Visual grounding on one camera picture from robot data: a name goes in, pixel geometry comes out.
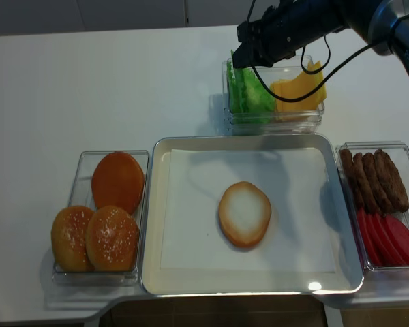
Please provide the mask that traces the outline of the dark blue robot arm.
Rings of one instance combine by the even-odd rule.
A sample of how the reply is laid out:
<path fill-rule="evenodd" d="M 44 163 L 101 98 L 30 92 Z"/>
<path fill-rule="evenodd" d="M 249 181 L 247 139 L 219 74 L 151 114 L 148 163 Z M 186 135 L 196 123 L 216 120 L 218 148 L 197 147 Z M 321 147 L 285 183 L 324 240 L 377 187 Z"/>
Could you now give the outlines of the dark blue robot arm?
<path fill-rule="evenodd" d="M 237 27 L 235 68 L 272 67 L 302 47 L 352 29 L 379 55 L 395 54 L 409 67 L 409 1 L 281 1 L 262 18 Z"/>

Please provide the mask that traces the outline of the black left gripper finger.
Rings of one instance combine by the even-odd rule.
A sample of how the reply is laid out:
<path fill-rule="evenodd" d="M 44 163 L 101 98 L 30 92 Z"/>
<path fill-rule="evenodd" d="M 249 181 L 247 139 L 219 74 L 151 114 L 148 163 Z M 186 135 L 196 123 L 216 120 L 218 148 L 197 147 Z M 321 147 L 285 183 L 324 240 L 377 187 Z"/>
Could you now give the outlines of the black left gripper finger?
<path fill-rule="evenodd" d="M 243 42 L 232 54 L 232 65 L 235 69 L 258 66 L 258 53 L 248 42 Z"/>

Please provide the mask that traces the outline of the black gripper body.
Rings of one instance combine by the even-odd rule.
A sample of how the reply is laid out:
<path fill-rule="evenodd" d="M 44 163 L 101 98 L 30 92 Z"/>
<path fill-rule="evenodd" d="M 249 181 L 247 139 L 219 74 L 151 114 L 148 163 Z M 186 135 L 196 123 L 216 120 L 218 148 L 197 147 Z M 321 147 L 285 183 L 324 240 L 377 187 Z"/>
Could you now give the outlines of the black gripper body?
<path fill-rule="evenodd" d="M 281 1 L 267 8 L 262 18 L 237 27 L 238 41 L 250 43 L 259 67 L 289 59 L 309 43 L 344 28 L 336 1 Z"/>

